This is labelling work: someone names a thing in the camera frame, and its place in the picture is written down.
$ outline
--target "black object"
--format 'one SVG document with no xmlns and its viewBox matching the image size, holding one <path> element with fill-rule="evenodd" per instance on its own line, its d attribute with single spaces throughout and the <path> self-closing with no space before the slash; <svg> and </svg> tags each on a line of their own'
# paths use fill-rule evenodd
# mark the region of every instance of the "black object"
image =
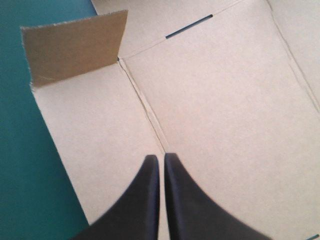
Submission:
<svg viewBox="0 0 320 240">
<path fill-rule="evenodd" d="M 148 155 L 130 186 L 96 222 L 73 240 L 156 240 L 159 225 L 159 166 Z"/>
<path fill-rule="evenodd" d="M 213 202 L 175 153 L 164 157 L 164 181 L 171 240 L 270 240 Z"/>
<path fill-rule="evenodd" d="M 210 14 L 210 15 L 208 15 L 208 16 L 205 16 L 204 18 L 201 18 L 200 20 L 195 21 L 194 23 L 191 23 L 191 24 L 189 24 L 188 26 L 185 26 L 185 27 L 179 29 L 178 31 L 175 31 L 175 32 L 173 32 L 173 33 L 165 36 L 165 38 L 166 38 L 166 39 L 172 38 L 173 36 L 175 36 L 175 35 L 177 35 L 177 34 L 180 34 L 180 33 L 182 33 L 183 31 L 185 31 L 185 30 L 187 30 L 187 29 L 189 29 L 189 28 L 192 28 L 193 26 L 195 26 L 195 25 L 197 25 L 197 24 L 200 24 L 200 23 L 202 23 L 203 21 L 208 20 L 208 19 L 210 19 L 210 18 L 212 18 L 212 17 L 213 17 L 212 14 Z"/>
<path fill-rule="evenodd" d="M 309 237 L 307 240 L 314 240 L 314 239 L 317 239 L 317 238 L 319 238 L 320 237 L 320 235 L 319 234 L 316 234 L 316 235 L 314 235 L 314 236 L 312 236 L 312 237 Z"/>
</svg>

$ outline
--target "cardboard flap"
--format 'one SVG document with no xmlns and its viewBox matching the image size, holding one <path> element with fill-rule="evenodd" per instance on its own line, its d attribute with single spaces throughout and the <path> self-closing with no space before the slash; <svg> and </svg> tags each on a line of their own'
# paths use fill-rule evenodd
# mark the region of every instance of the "cardboard flap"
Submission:
<svg viewBox="0 0 320 240">
<path fill-rule="evenodd" d="M 41 87 L 117 61 L 127 10 L 83 20 L 23 27 L 32 83 Z"/>
</svg>

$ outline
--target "cardboard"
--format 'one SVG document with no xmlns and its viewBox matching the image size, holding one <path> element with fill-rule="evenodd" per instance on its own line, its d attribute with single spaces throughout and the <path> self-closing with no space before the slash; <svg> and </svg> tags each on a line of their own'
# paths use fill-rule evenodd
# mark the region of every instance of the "cardboard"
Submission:
<svg viewBox="0 0 320 240">
<path fill-rule="evenodd" d="M 127 13 L 23 27 L 32 84 L 41 87 L 116 63 Z"/>
<path fill-rule="evenodd" d="M 145 155 L 156 154 L 163 169 L 166 151 L 178 153 L 202 189 L 250 227 L 277 240 L 316 234 L 320 3 L 93 4 L 99 14 L 128 9 L 119 61 L 33 88 L 89 222 L 120 196 Z M 298 13 L 303 36 L 294 24 Z M 209 14 L 209 20 L 165 38 Z M 119 29 L 123 17 L 114 19 L 120 18 Z M 40 38 L 35 30 L 30 36 Z M 104 39 L 99 32 L 92 33 L 94 38 Z M 24 42 L 27 56 L 37 51 L 30 42 Z M 159 239 L 164 240 L 169 236 L 163 172 L 160 177 Z"/>
</svg>

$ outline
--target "inside of box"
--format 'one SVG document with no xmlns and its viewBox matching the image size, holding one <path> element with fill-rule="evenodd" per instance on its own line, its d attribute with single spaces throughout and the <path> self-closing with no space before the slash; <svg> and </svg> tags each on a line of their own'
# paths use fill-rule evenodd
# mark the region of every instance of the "inside of box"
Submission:
<svg viewBox="0 0 320 240">
<path fill-rule="evenodd" d="M 256 230 L 279 240 L 316 233 L 320 30 L 314 26 L 320 22 L 320 3 L 93 3 L 99 14 L 129 10 L 125 27 L 122 16 L 120 26 L 108 25 L 116 29 L 105 36 L 99 35 L 104 25 L 96 23 L 88 35 L 105 47 L 113 32 L 125 28 L 121 45 L 122 33 L 115 34 L 112 54 L 91 55 L 97 68 L 101 58 L 112 60 L 66 80 L 34 84 L 35 99 L 89 222 L 121 195 L 145 155 L 156 154 L 162 169 L 166 151 L 178 153 L 214 201 Z M 165 38 L 209 14 L 210 20 Z M 38 38 L 30 32 L 24 45 L 35 81 L 30 62 L 45 55 L 37 41 L 28 53 Z M 63 32 L 69 33 L 77 37 L 74 31 Z M 168 239 L 163 196 L 159 239 Z"/>
</svg>

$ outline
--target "teal surface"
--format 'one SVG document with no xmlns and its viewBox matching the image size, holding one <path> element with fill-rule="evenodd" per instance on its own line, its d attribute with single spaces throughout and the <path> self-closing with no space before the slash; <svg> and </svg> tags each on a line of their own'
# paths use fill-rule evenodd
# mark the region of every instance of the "teal surface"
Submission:
<svg viewBox="0 0 320 240">
<path fill-rule="evenodd" d="M 0 7 L 0 240 L 64 240 L 88 226 L 30 91 L 20 26 L 95 15 L 89 0 Z"/>
</svg>

